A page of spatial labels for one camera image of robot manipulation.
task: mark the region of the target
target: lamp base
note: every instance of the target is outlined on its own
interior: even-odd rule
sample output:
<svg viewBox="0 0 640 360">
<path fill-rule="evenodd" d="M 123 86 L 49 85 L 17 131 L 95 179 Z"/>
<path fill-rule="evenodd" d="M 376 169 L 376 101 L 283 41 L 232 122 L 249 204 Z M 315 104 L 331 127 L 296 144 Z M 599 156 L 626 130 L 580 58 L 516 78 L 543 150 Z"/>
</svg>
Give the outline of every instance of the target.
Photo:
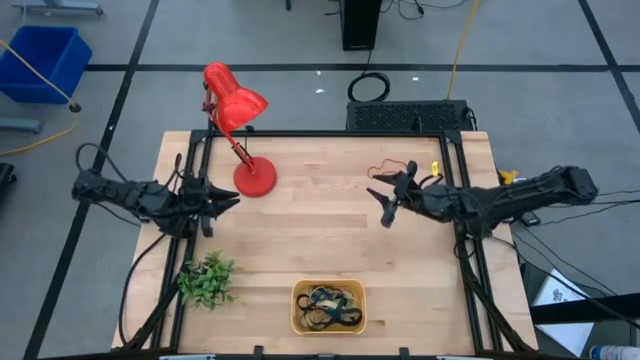
<svg viewBox="0 0 640 360">
<path fill-rule="evenodd" d="M 267 195 L 276 185 L 276 168 L 271 161 L 263 157 L 254 157 L 253 165 L 256 168 L 254 174 L 244 163 L 238 164 L 233 173 L 233 182 L 238 191 L 248 197 L 260 197 Z"/>
</svg>

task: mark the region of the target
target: wire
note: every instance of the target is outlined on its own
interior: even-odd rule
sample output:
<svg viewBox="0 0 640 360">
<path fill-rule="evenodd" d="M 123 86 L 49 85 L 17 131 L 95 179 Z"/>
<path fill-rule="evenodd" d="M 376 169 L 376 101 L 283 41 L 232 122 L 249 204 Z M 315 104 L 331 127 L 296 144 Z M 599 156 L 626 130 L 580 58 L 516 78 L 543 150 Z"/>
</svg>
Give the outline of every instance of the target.
<svg viewBox="0 0 640 360">
<path fill-rule="evenodd" d="M 464 3 L 467 2 L 467 0 L 460 0 L 459 2 L 457 2 L 457 3 L 453 4 L 453 5 L 441 6 L 441 5 L 433 5 L 433 4 L 421 3 L 421 2 L 417 2 L 417 1 L 414 1 L 414 2 L 409 2 L 409 1 L 406 1 L 406 0 L 399 0 L 399 1 L 403 2 L 405 4 L 416 3 L 416 4 L 421 5 L 421 6 L 426 6 L 426 7 L 430 7 L 430 8 L 434 8 L 434 9 L 440 9 L 440 10 L 453 9 L 453 8 L 461 6 L 461 5 L 463 5 Z"/>
<path fill-rule="evenodd" d="M 550 179 L 547 179 L 547 180 L 543 179 L 542 184 L 548 181 L 550 181 Z M 491 203 L 488 206 L 484 208 L 482 208 L 482 206 L 479 205 L 479 202 L 477 199 L 475 199 L 475 197 L 469 196 L 472 200 L 474 200 L 478 204 L 478 207 L 482 209 L 480 211 L 480 219 L 481 219 L 480 220 L 480 236 L 484 234 L 487 214 L 491 211 L 492 207 L 497 203 L 497 201 L 500 198 L 502 198 L 502 196 L 505 194 L 506 193 L 503 193 L 497 196 L 495 199 L 491 201 Z M 456 257 L 458 257 L 456 250 L 457 250 L 457 247 L 454 246 L 454 254 L 456 255 Z M 513 330 L 513 328 L 511 327 L 509 322 L 506 320 L 504 315 L 502 315 L 502 313 L 500 312 L 500 309 L 498 309 L 497 306 L 495 305 L 495 302 L 492 301 L 491 297 L 479 285 L 480 280 L 473 272 L 471 268 L 471 264 L 469 263 L 471 256 L 473 256 L 475 253 L 476 253 L 476 249 L 474 249 L 474 251 L 472 251 L 471 254 L 469 254 L 469 256 L 466 259 L 464 259 L 465 261 L 460 262 L 463 280 L 471 288 L 471 290 L 475 293 L 475 295 L 480 299 L 480 301 L 482 302 L 483 306 L 487 311 L 488 316 L 495 321 L 498 328 L 502 331 L 505 339 L 515 351 L 525 351 L 525 352 L 535 351 L 533 350 L 533 348 L 527 345 L 524 342 L 524 340 L 522 340 L 522 338 L 517 334 L 517 332 L 515 332 L 515 330 Z"/>
<path fill-rule="evenodd" d="M 458 49 L 456 50 L 456 57 L 453 59 L 453 68 L 451 69 L 451 80 L 449 81 L 449 92 L 447 93 L 447 100 L 451 100 L 451 96 L 453 95 L 453 85 L 456 82 L 456 71 L 458 70 L 458 60 L 460 59 L 460 52 L 462 51 L 462 47 L 464 46 L 464 40 L 467 38 L 467 34 L 469 34 L 469 30 L 471 29 L 471 23 L 473 22 L 473 18 L 476 16 L 478 3 L 479 3 L 478 0 L 473 0 L 473 6 L 471 6 L 471 12 L 467 17 L 467 22 L 464 25 L 464 31 L 462 32 L 462 36 L 460 37 L 460 42 L 458 43 Z"/>
<path fill-rule="evenodd" d="M 613 205 L 604 207 L 604 208 L 602 208 L 600 210 L 590 211 L 588 213 L 575 215 L 575 216 L 568 216 L 568 217 L 562 218 L 560 220 L 547 221 L 547 222 L 542 223 L 542 224 L 540 224 L 538 226 L 546 226 L 546 225 L 551 225 L 551 224 L 560 224 L 560 223 L 565 222 L 567 220 L 573 220 L 573 219 L 578 219 L 578 218 L 589 216 L 589 215 L 593 215 L 593 214 L 599 214 L 599 213 L 607 211 L 609 209 L 613 209 L 614 207 L 617 207 L 617 206 L 637 204 L 639 202 L 640 202 L 640 200 L 629 200 L 629 201 L 614 202 Z M 608 203 L 592 203 L 592 205 L 603 205 L 603 204 L 608 204 Z"/>
<path fill-rule="evenodd" d="M 473 131 L 478 131 L 478 119 L 476 119 L 476 113 L 473 112 L 473 109 L 468 106 L 464 108 L 464 116 L 473 126 Z"/>
<path fill-rule="evenodd" d="M 580 270 L 578 267 L 576 267 L 575 265 L 569 263 L 568 261 L 564 260 L 563 258 L 561 258 L 555 251 L 553 251 L 547 244 L 545 244 L 542 240 L 540 240 L 539 237 L 537 237 L 533 232 L 531 232 L 531 230 L 527 229 L 526 227 L 523 227 L 523 229 L 525 229 L 529 234 L 531 234 L 531 236 L 533 236 L 536 240 L 538 240 L 538 242 L 540 243 L 540 245 L 544 246 L 545 249 L 547 249 L 553 256 L 556 257 L 556 259 L 560 260 L 561 263 L 567 265 L 568 267 L 574 269 L 575 271 L 579 272 L 580 274 L 584 275 L 587 279 L 593 281 L 594 283 L 602 286 L 602 288 L 606 289 L 607 291 L 609 291 L 612 294 L 615 294 L 615 291 L 611 290 L 609 287 L 607 287 L 606 285 L 604 285 L 603 283 L 601 283 L 600 281 L 596 280 L 593 276 L 587 274 L 586 272 Z M 517 234 L 514 233 L 514 235 L 516 235 L 516 237 L 524 242 L 529 244 L 527 241 L 525 241 L 524 239 L 522 239 L 522 237 L 518 236 Z"/>
<path fill-rule="evenodd" d="M 391 1 L 389 2 L 389 6 L 387 6 L 387 8 L 386 8 L 386 9 L 384 9 L 384 10 L 380 10 L 380 14 L 386 14 L 386 13 L 388 13 L 388 12 L 389 12 L 389 9 L 391 9 L 391 6 L 393 6 L 394 1 L 395 1 L 395 0 L 391 0 Z"/>
<path fill-rule="evenodd" d="M 105 149 L 103 149 L 102 147 L 100 147 L 99 145 L 96 145 L 94 143 L 84 143 L 80 146 L 78 146 L 78 148 L 76 149 L 76 157 L 75 157 L 75 161 L 76 161 L 76 168 L 78 169 L 78 172 L 82 172 L 85 171 L 85 169 L 82 168 L 82 166 L 80 165 L 80 153 L 82 152 L 82 149 L 84 149 L 87 146 L 91 146 L 94 147 L 98 150 L 99 153 L 101 153 L 102 155 L 104 155 L 104 157 L 107 159 L 107 161 L 109 162 L 109 165 L 111 165 L 111 167 L 113 168 L 113 170 L 116 172 L 116 174 L 118 175 L 118 177 L 124 181 L 124 182 L 128 182 L 129 180 L 127 180 L 126 177 L 124 177 L 124 175 L 122 175 L 122 172 L 120 171 L 120 169 L 118 169 L 118 167 L 116 166 L 116 164 L 113 162 L 113 160 L 111 160 L 111 157 L 109 156 L 109 154 L 107 153 L 107 151 Z"/>
<path fill-rule="evenodd" d="M 360 80 L 366 79 L 366 78 L 374 78 L 374 79 L 378 79 L 380 81 L 382 81 L 382 83 L 384 84 L 384 91 L 382 92 L 382 94 L 380 94 L 378 97 L 371 99 L 371 100 L 367 100 L 367 101 L 384 101 L 387 97 L 389 97 L 389 93 L 391 92 L 391 80 L 389 80 L 389 77 L 381 72 L 372 72 L 372 73 L 367 73 L 367 70 L 369 69 L 369 65 L 371 64 L 371 53 L 373 52 L 373 49 L 369 50 L 369 56 L 367 57 L 367 65 L 365 65 L 365 69 L 362 71 L 362 74 L 360 74 L 360 76 L 358 76 L 357 78 L 353 79 L 353 81 L 351 81 L 351 83 L 349 84 L 349 88 L 347 89 L 347 97 L 349 98 L 349 101 L 351 102 L 361 102 L 362 100 L 358 100 L 353 96 L 353 87 L 360 82 Z"/>
<path fill-rule="evenodd" d="M 107 210 L 109 213 L 111 213 L 111 215 L 113 215 L 113 216 L 115 216 L 116 218 L 118 218 L 118 219 L 120 219 L 120 220 L 122 220 L 122 221 L 126 222 L 127 224 L 131 224 L 131 225 L 133 225 L 133 226 L 140 227 L 140 224 L 135 223 L 135 222 L 133 222 L 133 221 L 131 221 L 131 220 L 125 219 L 124 217 L 122 217 L 122 216 L 120 216 L 120 215 L 116 214 L 113 210 L 109 209 L 108 207 L 104 206 L 103 204 L 100 204 L 100 203 L 97 203 L 97 202 L 93 202 L 93 203 L 91 203 L 91 204 L 93 204 L 93 205 L 98 205 L 99 207 L 101 207 L 101 208 L 103 208 L 103 209 Z"/>
<path fill-rule="evenodd" d="M 518 239 L 519 239 L 523 244 L 527 245 L 527 246 L 528 246 L 528 247 L 530 247 L 532 250 L 534 250 L 535 252 L 537 252 L 538 254 L 540 254 L 540 256 L 542 256 L 542 257 L 543 257 L 543 258 L 544 258 L 548 263 L 550 263 L 550 264 L 551 264 L 551 266 L 553 266 L 553 268 L 554 268 L 554 269 L 556 269 L 556 268 L 557 268 L 557 266 L 555 266 L 555 265 L 553 264 L 553 261 L 551 261 L 551 260 L 550 260 L 550 259 L 549 259 L 549 258 L 548 258 L 548 257 L 547 257 L 543 252 L 542 252 L 542 251 L 538 250 L 535 246 L 531 245 L 530 243 L 528 243 L 528 242 L 526 242 L 526 241 L 522 240 L 522 238 L 521 238 L 518 234 L 516 234 L 516 233 L 512 233 L 512 235 L 513 235 L 513 236 L 515 236 L 515 237 L 517 237 L 517 238 L 518 238 Z M 496 240 L 504 241 L 505 243 L 508 243 L 506 240 L 504 240 L 504 239 L 500 239 L 500 238 L 497 238 L 497 237 L 495 237 L 495 236 L 492 236 L 492 238 L 494 238 L 494 239 L 496 239 Z M 513 245 L 513 244 L 511 244 L 511 245 L 513 246 L 513 249 L 514 249 L 514 250 L 518 251 L 517 246 L 515 246 L 515 245 Z M 528 264 L 532 265 L 532 266 L 533 266 L 533 267 L 535 267 L 536 269 L 540 269 L 538 266 L 534 265 L 531 261 L 527 260 L 524 256 L 522 256 L 522 254 L 521 254 L 520 252 L 518 252 L 518 257 L 519 257 L 519 258 L 521 258 L 521 259 L 522 259 L 523 261 L 525 261 L 526 263 L 528 263 Z M 607 291 L 607 292 L 605 292 L 605 291 L 603 291 L 602 289 L 598 289 L 597 287 L 589 286 L 589 285 L 585 285 L 585 284 L 583 284 L 583 283 L 579 283 L 579 282 L 574 281 L 574 280 L 571 280 L 571 282 L 572 282 L 572 283 L 574 283 L 574 284 L 576 284 L 576 285 L 578 285 L 578 286 L 580 286 L 580 287 L 584 287 L 584 288 L 587 288 L 587 289 L 592 289 L 592 290 L 598 291 L 598 292 L 599 292 L 599 293 L 601 293 L 602 295 L 609 295 L 609 294 L 611 294 L 611 295 L 618 295 L 617 293 L 615 293 L 615 292 L 613 292 L 613 291 Z"/>
<path fill-rule="evenodd" d="M 67 104 L 69 105 L 69 109 L 72 110 L 71 113 L 71 126 L 69 126 L 69 128 L 67 128 L 66 130 L 63 130 L 57 134 L 51 135 L 45 139 L 36 141 L 35 143 L 31 144 L 31 145 L 27 145 L 27 146 L 23 146 L 17 149 L 13 149 L 13 150 L 9 150 L 9 151 L 4 151 L 4 152 L 0 152 L 0 156 L 7 156 L 7 155 L 14 155 L 14 154 L 18 154 L 18 153 L 22 153 L 25 151 L 29 151 L 31 149 L 35 149 L 36 147 L 46 144 L 52 140 L 55 140 L 59 137 L 65 136 L 67 134 L 69 134 L 70 132 L 73 131 L 73 129 L 76 128 L 76 126 L 78 126 L 78 122 L 80 121 L 80 117 L 78 115 L 78 112 L 80 111 L 80 105 L 78 105 L 75 101 L 73 101 L 69 95 L 65 94 L 64 91 L 60 90 L 60 88 L 58 88 L 55 84 L 53 84 L 51 81 L 49 81 L 47 78 L 45 78 L 42 74 L 40 74 L 38 72 L 38 70 L 36 70 L 33 66 L 31 66 L 31 64 L 29 64 L 27 62 L 27 60 L 25 60 L 22 56 L 20 56 L 13 48 L 11 48 L 11 46 L 9 46 L 9 44 L 7 44 L 6 42 L 4 42 L 3 40 L 0 40 L 0 45 L 4 46 L 7 51 L 9 51 L 11 54 L 13 54 L 13 56 L 15 56 L 16 58 L 18 58 L 18 60 L 20 60 L 24 66 L 26 66 L 29 70 L 31 70 L 31 72 L 33 74 L 35 74 L 37 77 L 40 78 L 40 80 L 44 81 L 45 84 L 49 85 L 51 88 L 53 88 L 56 92 L 58 92 L 60 95 L 62 95 L 62 97 L 65 98 L 65 100 L 67 100 Z"/>
<path fill-rule="evenodd" d="M 614 195 L 614 194 L 635 194 L 639 192 L 640 190 L 620 190 L 620 191 L 613 191 L 609 193 L 599 194 L 598 196 L 607 196 L 607 195 Z"/>
<path fill-rule="evenodd" d="M 531 247 L 532 249 L 538 251 L 538 253 L 540 255 L 542 255 L 542 257 L 544 257 L 545 260 L 547 260 L 547 262 L 549 262 L 549 264 L 551 266 L 553 266 L 555 268 L 555 265 L 553 264 L 553 262 L 551 260 L 549 260 L 549 258 L 547 258 L 546 256 L 544 256 L 544 254 L 542 254 L 538 249 L 536 249 L 533 245 L 527 243 L 526 241 L 523 241 L 522 238 L 520 236 L 518 236 L 517 234 L 513 234 L 515 235 L 518 239 L 520 239 L 520 241 L 522 241 L 524 244 L 528 245 L 529 247 Z M 518 252 L 518 256 L 520 256 L 522 259 L 524 259 L 525 261 L 527 261 L 522 255 L 520 255 L 520 253 Z M 589 303 L 591 303 L 592 305 L 594 305 L 595 307 L 599 308 L 600 310 L 606 312 L 607 314 L 622 320 L 626 323 L 628 323 L 629 325 L 631 325 L 632 327 L 636 328 L 636 329 L 640 329 L 640 325 L 638 325 L 634 320 L 612 310 L 611 308 L 602 305 L 599 301 L 597 301 L 596 299 L 592 299 L 589 296 L 586 296 L 585 294 L 581 293 L 580 291 L 576 290 L 573 286 L 567 284 L 564 280 L 558 278 L 557 276 L 541 269 L 540 267 L 534 265 L 533 263 L 531 263 L 530 261 L 527 261 L 527 263 L 529 263 L 531 266 L 533 266 L 534 268 L 540 270 L 541 272 L 543 272 L 544 274 L 554 278 L 556 281 L 558 281 L 559 283 L 561 283 L 562 285 L 564 285 L 566 288 L 568 288 L 569 290 L 573 291 L 576 295 L 582 297 L 583 299 L 587 300 Z M 613 292 L 611 289 L 607 288 L 606 286 L 602 285 L 601 283 L 598 283 L 599 285 L 603 286 L 605 289 L 609 290 L 613 295 L 617 295 L 615 292 Z"/>
<path fill-rule="evenodd" d="M 338 3 L 339 0 L 327 0 L 328 2 L 332 2 L 332 3 Z M 331 15 L 336 15 L 336 14 L 340 14 L 342 11 L 342 9 L 338 9 L 338 11 L 334 11 L 334 12 L 330 12 L 330 13 L 324 13 L 324 16 L 331 16 Z"/>
<path fill-rule="evenodd" d="M 491 235 L 491 236 L 490 236 L 490 237 L 488 237 L 487 239 L 498 240 L 498 241 L 500 241 L 500 242 L 504 243 L 505 245 L 509 245 L 512 249 L 516 250 L 516 246 L 515 246 L 512 242 L 507 241 L 507 240 L 505 240 L 505 239 L 500 239 L 500 238 L 497 238 L 497 237 L 495 237 L 495 236 L 493 236 L 493 235 Z"/>
<path fill-rule="evenodd" d="M 402 7 L 400 6 L 403 2 L 406 2 L 406 1 L 398 1 L 398 14 L 400 15 L 400 17 L 401 17 L 401 18 L 403 18 L 403 19 L 405 19 L 405 20 L 420 20 L 420 19 L 422 19 L 422 18 L 424 17 L 424 9 L 422 8 L 422 6 L 420 6 L 420 4 L 418 4 L 418 1 L 417 1 L 417 0 L 414 0 L 414 2 L 413 2 L 413 3 L 414 3 L 414 4 L 416 5 L 416 7 L 418 8 L 418 12 L 420 13 L 420 15 L 418 15 L 418 16 L 414 16 L 414 17 L 408 17 L 408 16 L 405 16 L 405 15 L 402 13 Z"/>
<path fill-rule="evenodd" d="M 380 166 L 370 166 L 369 169 L 367 169 L 367 177 L 369 179 L 372 179 L 373 176 L 371 176 L 371 170 L 382 170 L 384 168 L 384 164 L 387 161 L 395 163 L 395 164 L 398 164 L 398 165 L 402 165 L 405 168 L 407 167 L 407 163 L 405 163 L 404 161 L 393 160 L 393 159 L 386 158 L 386 159 L 382 160 L 382 164 L 380 164 Z M 383 171 L 382 173 L 377 174 L 377 175 L 387 175 L 387 174 L 395 174 L 395 173 L 397 173 L 397 171 Z"/>
<path fill-rule="evenodd" d="M 133 275 L 133 271 L 138 266 L 138 263 L 140 263 L 140 260 L 142 260 L 142 258 L 145 255 L 147 255 L 151 250 L 153 250 L 153 248 L 155 248 L 156 245 L 158 245 L 160 243 L 160 241 L 162 239 L 164 239 L 166 236 L 167 236 L 167 234 L 163 233 L 162 235 L 160 235 L 159 238 L 157 238 L 153 243 L 151 243 L 151 245 L 149 245 L 148 248 L 146 248 L 142 253 L 140 253 L 140 256 L 138 256 L 138 258 L 133 262 L 133 265 L 131 265 L 131 269 L 129 269 L 129 273 L 127 274 L 127 278 L 124 281 L 124 289 L 122 290 L 122 298 L 120 298 L 120 311 L 118 313 L 118 334 L 120 335 L 120 341 L 122 341 L 122 345 L 127 343 L 127 339 L 124 336 L 124 328 L 122 326 L 122 321 L 123 321 L 123 315 L 124 315 L 124 304 L 127 301 L 127 291 L 129 290 L 129 282 L 131 281 L 131 275 Z"/>
</svg>

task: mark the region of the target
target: lamp shade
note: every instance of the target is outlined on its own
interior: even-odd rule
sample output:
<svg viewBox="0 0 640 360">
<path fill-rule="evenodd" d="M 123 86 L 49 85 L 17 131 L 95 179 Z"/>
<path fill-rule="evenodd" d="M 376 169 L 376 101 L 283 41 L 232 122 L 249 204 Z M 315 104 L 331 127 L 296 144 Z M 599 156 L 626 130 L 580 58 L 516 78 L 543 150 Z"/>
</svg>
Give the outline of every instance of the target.
<svg viewBox="0 0 640 360">
<path fill-rule="evenodd" d="M 216 95 L 220 130 L 230 133 L 260 115 L 269 103 L 260 94 L 238 84 L 229 67 L 214 62 L 204 69 L 204 80 Z"/>
</svg>

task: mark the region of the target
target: white paper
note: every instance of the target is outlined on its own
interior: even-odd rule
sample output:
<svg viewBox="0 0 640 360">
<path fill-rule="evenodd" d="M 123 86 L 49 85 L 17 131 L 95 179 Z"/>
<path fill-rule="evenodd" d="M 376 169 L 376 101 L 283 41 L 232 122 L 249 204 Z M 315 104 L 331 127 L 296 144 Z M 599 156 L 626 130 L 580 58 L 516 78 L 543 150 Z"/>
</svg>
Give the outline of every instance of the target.
<svg viewBox="0 0 640 360">
<path fill-rule="evenodd" d="M 562 276 L 556 269 L 551 271 L 551 274 L 561 279 L 571 288 L 575 289 L 579 293 L 587 296 L 582 290 L 576 287 L 571 281 Z M 533 302 L 533 306 L 555 304 L 559 302 L 571 302 L 577 300 L 583 300 L 584 298 L 571 291 L 571 289 L 562 285 L 556 279 L 548 276 L 545 280 L 536 300 Z M 545 334 L 549 335 L 552 339 L 562 345 L 565 349 L 571 351 L 575 356 L 580 356 L 584 349 L 593 323 L 580 323 L 580 324 L 553 324 L 553 325 L 536 325 Z"/>
</svg>

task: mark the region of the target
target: green plant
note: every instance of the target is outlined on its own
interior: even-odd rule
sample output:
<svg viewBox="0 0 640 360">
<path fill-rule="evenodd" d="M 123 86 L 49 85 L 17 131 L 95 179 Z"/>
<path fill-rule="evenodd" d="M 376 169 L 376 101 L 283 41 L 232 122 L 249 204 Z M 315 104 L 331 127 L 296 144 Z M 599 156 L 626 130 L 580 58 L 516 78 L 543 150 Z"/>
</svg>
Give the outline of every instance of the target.
<svg viewBox="0 0 640 360">
<path fill-rule="evenodd" d="M 237 297 L 228 293 L 233 273 L 233 260 L 225 261 L 221 251 L 207 254 L 203 261 L 188 261 L 186 270 L 178 274 L 178 286 L 182 291 L 183 304 L 200 305 L 213 311 L 225 301 L 233 302 Z"/>
</svg>

